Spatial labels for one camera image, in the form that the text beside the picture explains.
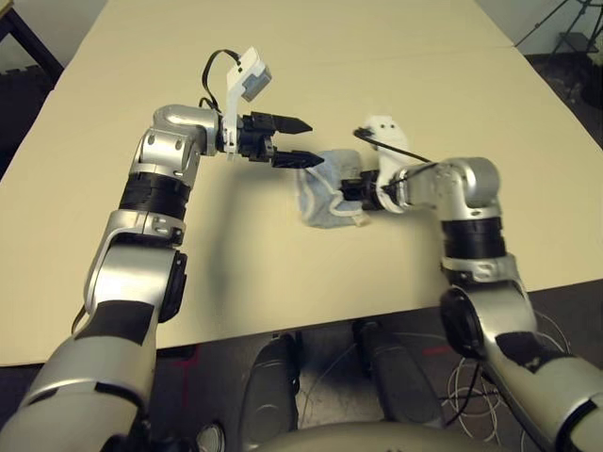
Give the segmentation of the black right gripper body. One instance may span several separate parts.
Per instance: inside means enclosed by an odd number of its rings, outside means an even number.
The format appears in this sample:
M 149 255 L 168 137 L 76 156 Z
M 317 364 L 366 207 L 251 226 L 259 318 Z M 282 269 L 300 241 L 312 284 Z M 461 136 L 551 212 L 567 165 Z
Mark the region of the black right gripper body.
M 379 200 L 376 192 L 376 182 L 379 176 L 377 170 L 367 170 L 360 173 L 359 179 L 350 181 L 350 199 L 360 202 L 366 211 L 377 211 Z

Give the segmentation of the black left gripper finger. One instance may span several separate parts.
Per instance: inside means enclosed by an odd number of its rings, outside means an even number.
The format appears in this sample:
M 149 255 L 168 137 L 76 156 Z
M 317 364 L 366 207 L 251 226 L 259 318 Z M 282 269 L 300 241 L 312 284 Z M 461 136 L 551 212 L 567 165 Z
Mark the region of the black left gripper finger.
M 302 134 L 312 131 L 312 127 L 299 118 L 274 115 L 273 122 L 275 130 L 282 134 Z
M 271 159 L 271 165 L 277 169 L 307 169 L 323 162 L 322 157 L 307 151 L 277 151 Z

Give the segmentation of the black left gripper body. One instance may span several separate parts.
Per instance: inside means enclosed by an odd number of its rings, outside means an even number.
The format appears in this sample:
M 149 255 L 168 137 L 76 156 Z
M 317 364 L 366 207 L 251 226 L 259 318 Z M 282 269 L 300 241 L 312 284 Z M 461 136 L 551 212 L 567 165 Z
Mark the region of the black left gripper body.
M 253 162 L 267 163 L 274 154 L 274 119 L 268 113 L 252 112 L 239 118 L 238 153 Z

